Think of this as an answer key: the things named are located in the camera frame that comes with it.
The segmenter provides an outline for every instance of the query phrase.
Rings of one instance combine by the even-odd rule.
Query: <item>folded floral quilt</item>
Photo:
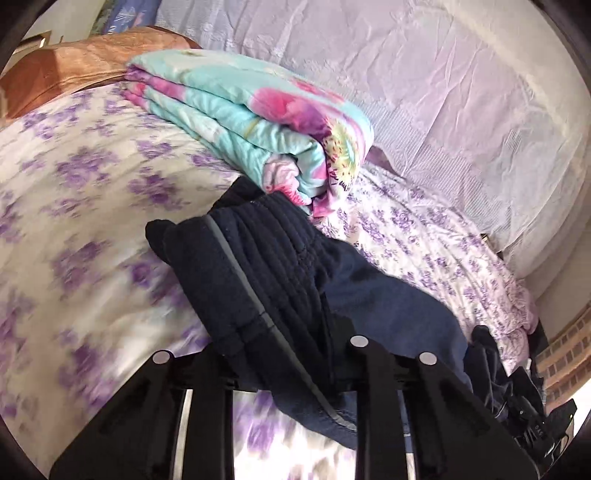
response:
[[[128,100],[315,217],[338,208],[374,140],[369,120],[352,103],[238,54],[150,52],[130,61],[126,78]]]

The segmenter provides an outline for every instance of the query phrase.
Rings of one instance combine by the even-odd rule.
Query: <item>silver screw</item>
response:
[[[437,357],[434,353],[431,352],[421,353],[421,355],[418,356],[418,359],[421,361],[422,364],[425,365],[435,365],[437,363]]]
[[[152,355],[152,361],[156,365],[164,365],[166,362],[170,360],[170,353],[165,352],[164,350],[160,350]]]
[[[363,348],[369,345],[369,340],[367,340],[367,338],[363,335],[355,335],[354,337],[351,337],[349,342],[351,342],[351,345],[356,346],[357,348]]]

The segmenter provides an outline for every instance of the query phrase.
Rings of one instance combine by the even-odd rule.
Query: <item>white fabric with purple flowers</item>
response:
[[[157,349],[207,334],[145,224],[202,215],[238,177],[180,128],[100,87],[0,132],[0,415],[48,474],[58,455]],[[489,326],[508,370],[527,356],[527,291],[461,213],[376,166],[317,220],[390,275]],[[354,453],[237,394],[236,478],[353,478]]]

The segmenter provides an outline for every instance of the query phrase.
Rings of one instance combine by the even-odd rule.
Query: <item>navy garment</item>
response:
[[[398,355],[433,352],[470,385],[467,342],[451,311],[325,237],[280,192],[264,195],[241,177],[208,215],[155,220],[146,237],[241,380],[349,448],[356,405],[339,385],[355,374],[345,351],[355,332]]]

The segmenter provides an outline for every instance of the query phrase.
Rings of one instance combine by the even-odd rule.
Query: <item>bed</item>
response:
[[[64,96],[0,132],[0,417],[45,475],[155,350],[182,355],[208,341],[144,226],[205,213],[239,173],[120,88]],[[537,325],[532,296],[455,199],[391,160],[374,152],[344,206],[316,226],[442,301],[466,336],[487,325],[513,370]],[[353,478],[354,452],[304,430],[264,392],[236,399],[235,436],[238,479]]]
[[[163,0],[157,24],[354,101],[392,169],[465,212],[519,278],[550,258],[536,297],[589,218],[591,96],[530,0]]]

